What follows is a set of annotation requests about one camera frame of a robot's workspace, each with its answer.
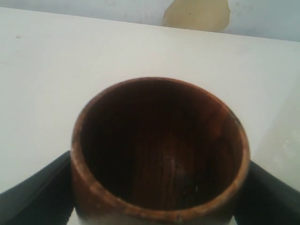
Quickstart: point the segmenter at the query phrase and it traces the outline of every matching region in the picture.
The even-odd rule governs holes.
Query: white table
[[[0,27],[0,193],[70,148],[91,97],[140,76],[181,79],[221,98],[242,121],[255,161],[300,75],[297,42],[8,8]]]

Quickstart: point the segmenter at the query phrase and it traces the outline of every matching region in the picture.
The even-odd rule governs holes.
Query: wooden bowl
[[[168,78],[118,83],[72,139],[76,209],[91,224],[221,224],[249,167],[245,131],[218,98]]]

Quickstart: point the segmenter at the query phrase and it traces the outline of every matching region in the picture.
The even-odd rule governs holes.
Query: white wall
[[[0,7],[160,25],[173,0],[0,0]],[[300,41],[300,0],[229,0],[225,33]]]

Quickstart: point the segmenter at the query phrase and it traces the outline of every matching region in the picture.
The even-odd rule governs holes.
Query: black object
[[[73,208],[67,151],[0,195],[0,225],[66,225]],[[251,162],[234,216],[239,225],[300,225],[300,192]]]

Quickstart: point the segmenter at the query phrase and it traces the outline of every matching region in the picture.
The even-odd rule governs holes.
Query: cup rim
[[[223,109],[228,111],[230,116],[236,122],[239,128],[239,134],[241,136],[242,144],[243,144],[242,160],[241,160],[239,171],[235,179],[232,181],[231,185],[227,187],[218,196],[210,200],[209,202],[194,207],[190,207],[187,209],[181,209],[181,210],[146,209],[141,206],[126,202],[125,200],[113,195],[109,190],[103,187],[100,182],[96,180],[96,178],[93,176],[88,166],[86,165],[83,157],[81,143],[80,143],[80,134],[81,134],[83,121],[85,120],[86,114],[88,113],[90,108],[103,95],[112,91],[113,89],[118,88],[124,84],[134,83],[143,80],[144,81],[164,80],[164,81],[181,83],[191,88],[200,89],[203,93],[209,95],[212,99],[219,102],[220,105],[223,107]],[[90,187],[90,191],[93,193],[93,195],[96,196],[98,199],[101,199],[101,201],[104,201],[107,205],[111,206],[114,209],[117,209],[120,213],[133,216],[135,218],[171,223],[171,222],[182,222],[196,217],[207,215],[208,213],[214,211],[217,208],[220,208],[225,203],[227,203],[238,192],[238,190],[241,188],[244,180],[247,177],[249,164],[250,164],[250,150],[249,150],[249,143],[248,143],[246,132],[239,119],[235,116],[235,114],[230,110],[230,108],[223,101],[221,101],[219,98],[217,98],[210,92],[191,83],[177,80],[177,79],[166,78],[166,77],[140,77],[140,78],[134,78],[134,79],[122,81],[104,89],[103,91],[98,93],[94,98],[92,98],[87,103],[87,105],[82,109],[81,113],[79,114],[75,122],[75,126],[72,133],[71,161],[73,162],[73,165],[77,170],[78,174],[80,175],[80,177],[82,178],[82,180],[85,182],[85,184],[88,187]]]

